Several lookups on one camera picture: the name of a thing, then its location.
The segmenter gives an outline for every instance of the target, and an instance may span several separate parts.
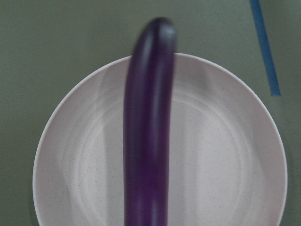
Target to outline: plate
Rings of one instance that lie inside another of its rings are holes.
[[[33,169],[41,226],[122,226],[124,84],[130,57],[76,85],[50,117]],[[239,78],[176,54],[168,223],[277,226],[285,152],[269,112]]]

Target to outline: purple eggplant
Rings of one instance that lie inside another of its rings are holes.
[[[125,226],[166,226],[175,29],[166,18],[142,32],[124,100]]]

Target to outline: blue line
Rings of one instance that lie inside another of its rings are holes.
[[[255,27],[257,30],[258,41],[262,53],[262,58],[267,72],[269,87],[272,96],[280,96],[280,89],[277,81],[276,70],[273,63],[271,50],[269,48],[268,36],[265,30],[263,16],[259,0],[250,0]]]

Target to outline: green background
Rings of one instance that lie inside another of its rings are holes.
[[[248,0],[0,2],[0,225],[37,226],[32,168],[55,107],[97,68],[131,54],[146,22],[171,18],[178,52],[213,61],[264,102],[285,146],[282,226],[301,225],[301,1],[261,1],[281,97],[270,95]]]

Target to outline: speckled plate surface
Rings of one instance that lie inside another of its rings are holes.
[[[86,77],[49,119],[33,170],[41,226],[123,225],[128,63]],[[169,225],[279,225],[287,170],[270,114],[235,75],[186,54],[176,56],[169,168]]]

